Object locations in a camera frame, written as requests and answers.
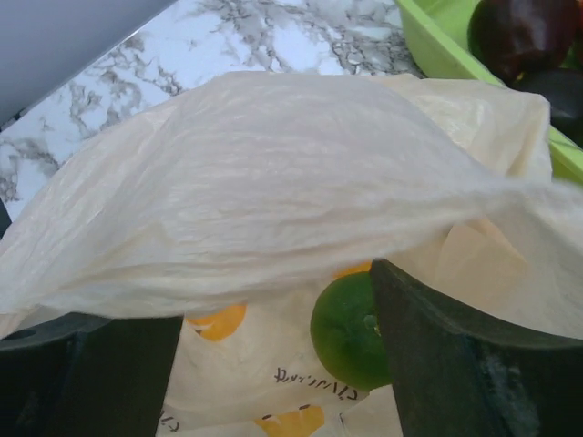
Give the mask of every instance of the gray wall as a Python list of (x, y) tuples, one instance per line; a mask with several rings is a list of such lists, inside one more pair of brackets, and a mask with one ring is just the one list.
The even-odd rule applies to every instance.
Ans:
[(0, 126), (174, 0), (2, 0)]

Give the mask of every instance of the orange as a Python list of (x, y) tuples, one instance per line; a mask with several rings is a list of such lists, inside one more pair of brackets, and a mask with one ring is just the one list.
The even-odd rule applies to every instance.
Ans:
[(310, 334), (320, 362), (337, 380), (362, 391), (392, 383), (368, 271), (336, 279), (322, 292)]

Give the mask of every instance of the plastic bag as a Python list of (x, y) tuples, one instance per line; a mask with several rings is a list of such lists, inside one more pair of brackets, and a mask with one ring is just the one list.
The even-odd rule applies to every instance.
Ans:
[(550, 182), (547, 120), (541, 97), (477, 82), (213, 79), (90, 139), (30, 202), (0, 244), (0, 333), (186, 313), (159, 435), (399, 435), (390, 387), (316, 360), (313, 303), (388, 257), (583, 338), (583, 195)]

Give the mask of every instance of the countertop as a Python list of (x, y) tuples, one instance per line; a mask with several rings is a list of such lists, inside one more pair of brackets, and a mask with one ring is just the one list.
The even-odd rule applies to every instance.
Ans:
[(14, 220), (97, 132), (233, 70), (419, 75), (391, 0), (178, 0), (0, 133)]

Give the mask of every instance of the orange circle print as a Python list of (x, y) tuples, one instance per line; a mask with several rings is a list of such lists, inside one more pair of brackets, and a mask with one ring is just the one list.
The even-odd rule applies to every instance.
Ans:
[(255, 423), (268, 437), (310, 437), (324, 425), (324, 411), (314, 405), (303, 405), (297, 411), (277, 416), (269, 414)]
[(231, 305), (223, 311), (200, 319), (186, 319), (203, 339), (225, 340), (243, 323), (247, 305)]
[(367, 262), (364, 262), (362, 264), (359, 264), (358, 266), (350, 267), (349, 269), (342, 270), (342, 271), (336, 273), (334, 275), (334, 278), (339, 279), (339, 278), (342, 278), (344, 276), (352, 275), (354, 273), (360, 273), (361, 271), (368, 271), (371, 269), (371, 264), (372, 263), (370, 261), (367, 261)]

